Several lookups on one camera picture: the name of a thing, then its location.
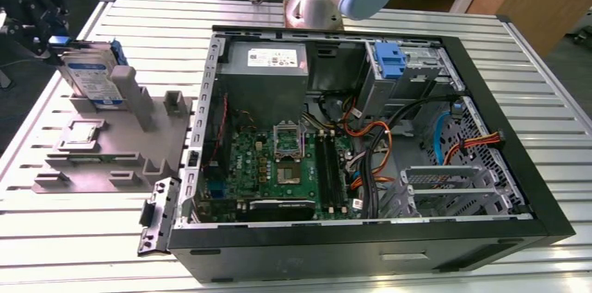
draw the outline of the wire bundle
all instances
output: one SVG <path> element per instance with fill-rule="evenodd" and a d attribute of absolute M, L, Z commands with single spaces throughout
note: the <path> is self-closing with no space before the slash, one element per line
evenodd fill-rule
<path fill-rule="evenodd" d="M 466 149 L 466 148 L 471 148 L 473 146 L 478 146 L 478 145 L 485 145 L 485 144 L 493 144 L 493 143 L 499 143 L 501 142 L 501 138 L 499 138 L 499 133 L 494 132 L 493 134 L 481 136 L 481 137 L 475 137 L 474 139 L 466 139 L 463 140 L 462 144 L 461 142 L 458 142 L 457 144 L 454 144 L 450 148 L 450 150 L 446 153 L 446 156 L 443 157 L 443 162 L 442 165 L 449 165 L 451 158 L 454 157 L 454 154 L 457 153 L 457 151 L 459 151 L 459 149 Z"/>
<path fill-rule="evenodd" d="M 307 113 L 307 112 L 302 112 L 302 118 L 318 129 L 318 130 L 324 130 L 328 131 L 332 129 L 331 125 L 327 125 L 326 123 L 322 123 L 320 121 L 316 120 L 316 118 L 314 117 L 312 114 Z"/>

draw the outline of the chip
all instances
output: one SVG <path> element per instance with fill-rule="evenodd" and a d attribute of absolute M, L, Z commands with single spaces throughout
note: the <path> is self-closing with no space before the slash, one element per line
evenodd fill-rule
<path fill-rule="evenodd" d="M 300 165 L 295 162 L 278 163 L 278 184 L 299 184 Z"/>

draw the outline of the label sticker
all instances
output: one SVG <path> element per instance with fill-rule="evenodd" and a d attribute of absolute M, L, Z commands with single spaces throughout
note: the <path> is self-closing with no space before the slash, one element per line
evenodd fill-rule
<path fill-rule="evenodd" d="M 248 50 L 247 66 L 298 67 L 295 49 L 252 48 Z"/>
<path fill-rule="evenodd" d="M 69 63 L 68 68 L 80 91 L 95 104 L 117 105 L 123 103 L 117 87 L 108 79 L 104 64 Z"/>
<path fill-rule="evenodd" d="M 351 114 L 356 117 L 360 118 L 362 117 L 362 112 L 354 107 L 351 108 Z"/>

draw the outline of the metal frame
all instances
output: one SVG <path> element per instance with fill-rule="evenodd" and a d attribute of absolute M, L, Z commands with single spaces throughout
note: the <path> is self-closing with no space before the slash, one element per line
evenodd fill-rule
<path fill-rule="evenodd" d="M 80 39 L 100 41 L 117 37 L 136 67 L 137 82 L 151 94 L 165 87 L 196 97 L 211 25 L 280 26 L 275 19 L 280 9 L 278 3 L 252 7 L 240 1 L 115 0 L 111 9 L 99 15 L 88 38 Z M 529 60 L 528 44 L 517 42 L 503 24 L 487 15 L 383 10 L 371 20 L 346 20 L 346 30 L 461 38 L 572 222 L 573 237 L 550 247 L 521 251 L 467 273 L 199 284 L 172 256 L 136 257 L 136 221 L 148 193 L 40 197 L 26 189 L 32 184 L 29 171 L 36 169 L 20 166 L 36 164 L 48 151 L 41 146 L 56 140 L 54 131 L 42 128 L 58 126 L 69 116 L 61 112 L 71 108 L 62 103 L 66 98 L 60 96 L 71 90 L 56 75 L 0 159 L 0 188 L 9 189 L 0 196 L 1 283 L 17 284 L 14 289 L 29 292 L 275 292 L 278 286 L 308 292 L 366 292 L 386 287 L 429 293 L 585 291 L 592 286 L 592 137 L 585 131 L 590 125 L 576 117 L 573 110 L 578 107 L 553 90 L 554 84 L 541 66 Z M 184 56 L 183 61 L 168 60 L 179 56 Z M 22 226 L 22 222 L 34 224 Z"/>

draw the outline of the blue clip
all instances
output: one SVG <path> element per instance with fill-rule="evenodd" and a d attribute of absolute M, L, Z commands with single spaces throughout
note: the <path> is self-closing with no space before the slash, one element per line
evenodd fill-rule
<path fill-rule="evenodd" d="M 406 57 L 401 52 L 398 45 L 391 42 L 377 42 L 374 44 L 377 53 L 377 61 L 382 68 L 382 77 L 386 79 L 397 79 L 405 71 Z"/>
<path fill-rule="evenodd" d="M 125 58 L 125 55 L 123 53 L 121 43 L 115 39 L 111 42 L 111 51 L 117 59 L 117 64 L 120 66 L 128 66 L 128 59 Z"/>

